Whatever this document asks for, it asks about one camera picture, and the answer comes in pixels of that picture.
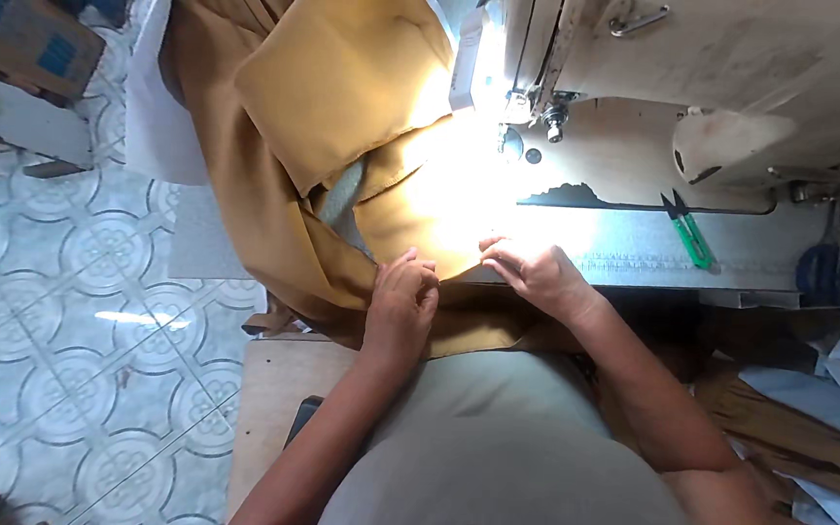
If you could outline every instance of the gray shirt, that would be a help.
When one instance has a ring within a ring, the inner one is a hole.
[[[573,373],[523,352],[427,364],[320,523],[686,523]]]

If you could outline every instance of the scissors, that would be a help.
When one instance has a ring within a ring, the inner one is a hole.
[[[796,288],[805,294],[808,306],[840,306],[839,241],[840,202],[833,200],[822,240],[806,250],[796,264]]]
[[[686,206],[683,197],[680,197],[680,194],[673,190],[675,204],[671,203],[662,193],[660,193],[660,198],[663,199],[663,206],[666,208],[670,220],[673,221],[676,231],[680,233],[682,244],[686,247],[693,264],[696,268],[707,270],[715,262],[715,257],[708,249],[705,237],[702,236],[702,232],[699,232],[699,227],[695,224],[693,216],[689,214],[689,207]]]

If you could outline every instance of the fabric pile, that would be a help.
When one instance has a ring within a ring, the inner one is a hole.
[[[425,0],[183,0],[162,56],[239,259],[345,346],[361,344],[375,262],[416,245],[455,278],[513,206],[474,154],[486,134],[450,115],[453,50]],[[356,161],[355,220],[374,260],[318,218]],[[509,347],[532,319],[512,292],[447,283],[430,355]]]
[[[794,481],[776,498],[794,518],[840,525],[840,340],[817,374],[729,367],[696,380],[695,398],[753,465]]]

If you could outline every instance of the person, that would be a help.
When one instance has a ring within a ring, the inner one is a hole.
[[[481,351],[416,370],[438,280],[411,248],[379,267],[355,364],[230,525],[770,521],[721,431],[560,247],[494,237],[480,249],[576,336],[641,457],[611,439],[565,356]]]

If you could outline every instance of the left hand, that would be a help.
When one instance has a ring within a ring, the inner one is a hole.
[[[378,267],[359,361],[409,372],[420,361],[439,302],[434,261],[418,261],[412,247]]]

